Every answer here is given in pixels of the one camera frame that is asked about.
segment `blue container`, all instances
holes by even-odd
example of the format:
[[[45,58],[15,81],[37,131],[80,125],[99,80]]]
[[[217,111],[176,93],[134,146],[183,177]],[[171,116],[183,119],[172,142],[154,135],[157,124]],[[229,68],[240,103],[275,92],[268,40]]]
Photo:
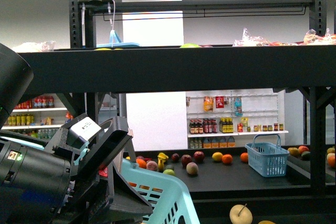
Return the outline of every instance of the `blue container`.
[[[260,136],[278,136],[277,144],[255,143]],[[246,144],[248,164],[264,177],[280,177],[286,175],[287,157],[289,151],[281,148],[281,138],[278,134],[259,134],[253,138],[253,143]]]
[[[178,178],[140,168],[123,159],[121,175],[153,207],[153,214],[143,217],[148,224],[178,224],[183,216],[186,224],[200,224],[187,186]]]
[[[108,44],[98,44],[98,48],[101,47],[140,47],[140,44],[134,43],[134,42],[122,42],[121,39],[119,38],[118,34],[116,31],[111,30],[110,32],[110,41]]]

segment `lemon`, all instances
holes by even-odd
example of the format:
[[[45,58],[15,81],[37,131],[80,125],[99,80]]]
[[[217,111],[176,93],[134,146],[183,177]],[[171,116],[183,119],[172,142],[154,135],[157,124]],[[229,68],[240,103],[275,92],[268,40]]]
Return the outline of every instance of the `lemon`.
[[[294,156],[294,157],[300,156],[299,149],[297,149],[295,147],[288,148],[288,151],[289,151],[289,154]]]
[[[223,155],[220,152],[215,152],[214,154],[212,154],[212,159],[216,162],[222,161],[222,157]]]
[[[98,48],[95,49],[95,51],[106,51],[106,50],[112,50],[111,48]]]
[[[327,154],[330,154],[330,153],[335,153],[334,147],[327,149]]]
[[[275,223],[273,221],[270,221],[270,220],[262,220],[258,224],[275,224]]]

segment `bottle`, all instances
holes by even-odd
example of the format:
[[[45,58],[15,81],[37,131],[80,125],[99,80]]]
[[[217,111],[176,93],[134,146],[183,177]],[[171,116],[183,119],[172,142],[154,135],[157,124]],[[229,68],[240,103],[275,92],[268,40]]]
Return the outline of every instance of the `bottle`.
[[[31,121],[32,120],[32,117],[30,116],[30,114],[27,114],[26,116],[26,125],[30,125],[31,124]]]
[[[219,131],[220,132],[223,132],[223,125],[222,125],[222,123],[223,123],[223,118],[220,118],[220,120],[219,120]]]
[[[195,134],[198,134],[198,120],[197,119],[194,120],[194,132]]]
[[[191,149],[195,148],[193,139],[190,139],[190,141],[189,141],[189,148],[191,148]]]
[[[41,130],[38,130],[38,132],[37,132],[37,138],[38,138],[38,139],[42,139],[42,133],[41,133]]]
[[[53,96],[49,96],[48,97],[48,107],[49,108],[54,108],[55,107],[54,97]]]
[[[208,119],[207,122],[208,122],[208,131],[209,133],[212,133],[212,121]]]
[[[41,132],[42,132],[42,138],[46,139],[47,135],[48,135],[48,133],[46,132],[46,130],[41,130]]]
[[[201,146],[198,146],[198,139],[197,138],[194,139],[194,148],[195,149],[202,148]]]
[[[203,141],[203,148],[211,148],[211,142],[207,137]]]
[[[47,108],[47,97],[42,97],[41,98],[41,107],[43,108],[43,109],[45,109],[45,108]]]
[[[226,133],[230,133],[231,132],[231,125],[230,125],[230,118],[228,118],[227,119],[227,126],[226,126],[226,128],[227,128],[227,130],[226,130]]]
[[[190,119],[190,134],[195,134],[195,128],[194,128],[194,120]]]
[[[219,140],[219,148],[226,148],[227,147],[227,142],[225,137],[221,137]]]
[[[212,132],[213,133],[217,133],[217,122],[216,122],[216,119],[213,119],[212,120]]]
[[[206,119],[203,119],[203,132],[205,134],[209,133],[209,125]]]
[[[53,137],[53,133],[51,129],[48,129],[48,139],[52,139],[52,137]]]
[[[67,111],[66,115],[65,115],[65,123],[70,122],[73,119],[73,116],[70,114],[69,111]]]
[[[12,115],[11,117],[12,117],[12,126],[16,126],[17,125],[17,123],[16,123],[16,116]]]
[[[227,140],[227,147],[235,147],[235,146],[236,146],[235,138],[233,136],[230,136]]]
[[[197,120],[197,126],[198,126],[198,133],[203,134],[203,126],[201,120]]]
[[[37,108],[40,109],[42,107],[42,98],[37,97]]]
[[[227,118],[224,118],[223,121],[223,133],[227,133]]]
[[[198,148],[202,148],[203,144],[202,144],[202,140],[201,138],[198,139]]]
[[[12,126],[12,116],[11,115],[7,118],[7,124],[9,126]]]
[[[219,148],[219,142],[217,141],[216,137],[213,137],[211,140],[211,148]]]
[[[229,130],[230,130],[230,133],[233,133],[233,122],[232,122],[232,118],[229,119]]]
[[[21,116],[20,115],[16,115],[16,125],[17,126],[21,125]]]
[[[34,108],[38,108],[38,98],[37,97],[35,97],[34,98]]]

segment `shelf post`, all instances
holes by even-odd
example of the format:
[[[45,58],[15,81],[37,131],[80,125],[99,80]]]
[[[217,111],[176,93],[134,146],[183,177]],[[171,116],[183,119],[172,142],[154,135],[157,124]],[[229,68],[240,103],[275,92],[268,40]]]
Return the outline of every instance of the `shelf post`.
[[[127,117],[126,94],[118,94],[117,108],[119,116]]]
[[[99,100],[98,93],[86,94],[87,115],[98,124]]]
[[[72,96],[69,93],[56,93],[56,95],[74,117],[85,113],[84,93],[72,93]]]
[[[324,36],[327,29],[327,0],[314,0],[309,6],[309,29]]]
[[[302,96],[302,107],[303,107],[303,144],[308,144],[308,121],[307,121],[307,99]]]
[[[70,48],[82,48],[81,12],[78,0],[69,0]]]
[[[326,193],[326,117],[325,107],[318,107],[318,100],[324,94],[324,87],[310,88],[310,171],[311,190],[313,195],[323,196]]]
[[[106,93],[105,92],[100,92],[98,93],[98,111],[100,111],[100,108],[103,104],[104,98],[105,98]]]
[[[92,10],[85,10],[85,47],[94,48],[96,42],[96,18]]]

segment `basket handle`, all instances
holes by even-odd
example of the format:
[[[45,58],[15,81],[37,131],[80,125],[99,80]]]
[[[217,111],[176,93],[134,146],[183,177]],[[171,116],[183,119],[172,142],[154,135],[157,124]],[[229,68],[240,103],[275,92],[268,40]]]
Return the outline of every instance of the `basket handle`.
[[[110,31],[110,41],[109,42],[112,45],[115,44],[115,43],[121,43],[122,42],[115,30]]]
[[[134,145],[133,145],[133,142],[132,140],[131,141],[128,141],[125,145],[125,151],[128,152],[128,155],[130,156],[130,160],[131,162],[135,163],[137,161],[137,157],[135,155],[135,150],[134,150]]]
[[[278,136],[278,139],[277,139],[277,148],[281,148],[281,138],[280,138],[280,135],[277,134],[277,133],[255,135],[255,137],[253,138],[252,148],[254,148],[254,146],[255,146],[256,138],[260,137],[260,136]]]

